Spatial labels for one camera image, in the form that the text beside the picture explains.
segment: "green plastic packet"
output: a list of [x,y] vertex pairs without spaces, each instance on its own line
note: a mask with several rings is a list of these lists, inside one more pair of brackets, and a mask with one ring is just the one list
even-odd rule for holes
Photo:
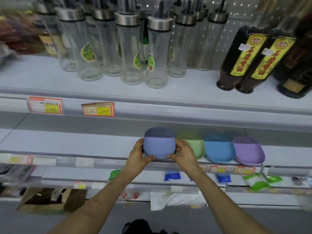
[[266,176],[268,183],[273,184],[277,182],[282,182],[283,179],[281,177],[276,177],[276,176]]
[[110,174],[110,177],[108,178],[108,181],[110,182],[112,179],[114,179],[122,170],[113,170]]
[[264,176],[259,173],[255,173],[251,176],[243,176],[243,179],[245,180],[247,185],[249,185],[250,188],[255,192],[271,188]]

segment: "periwinkle blue plate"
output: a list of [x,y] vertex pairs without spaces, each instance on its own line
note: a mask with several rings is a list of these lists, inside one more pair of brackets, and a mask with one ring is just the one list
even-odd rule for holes
[[143,150],[147,156],[156,156],[158,159],[166,159],[176,149],[176,133],[165,127],[153,127],[144,135]]
[[204,135],[206,148],[205,156],[215,163],[229,163],[236,157],[232,139],[221,133],[207,133]]

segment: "person's left arm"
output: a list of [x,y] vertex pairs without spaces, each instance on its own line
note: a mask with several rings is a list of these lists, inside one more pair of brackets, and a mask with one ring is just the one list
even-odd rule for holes
[[143,157],[143,140],[136,142],[125,167],[111,182],[48,234],[98,234],[126,186],[155,159]]

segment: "gray floor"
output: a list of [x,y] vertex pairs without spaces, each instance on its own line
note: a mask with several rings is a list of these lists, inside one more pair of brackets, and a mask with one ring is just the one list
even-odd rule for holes
[[[0,202],[1,234],[44,234],[64,218],[23,214],[15,211],[17,205],[18,202]],[[311,216],[303,210],[250,208],[246,211],[273,233],[312,233]],[[165,229],[168,233],[180,234],[221,233],[209,208],[178,206],[152,212],[148,203],[129,207],[116,204],[100,233],[119,234],[125,223],[141,218],[148,221],[154,232]]]

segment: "person's right hand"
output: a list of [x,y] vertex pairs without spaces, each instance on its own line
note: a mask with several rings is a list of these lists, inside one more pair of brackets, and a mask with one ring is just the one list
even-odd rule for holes
[[193,173],[201,170],[193,149],[186,140],[175,139],[178,154],[170,154],[169,158],[175,161],[178,166],[191,177]]

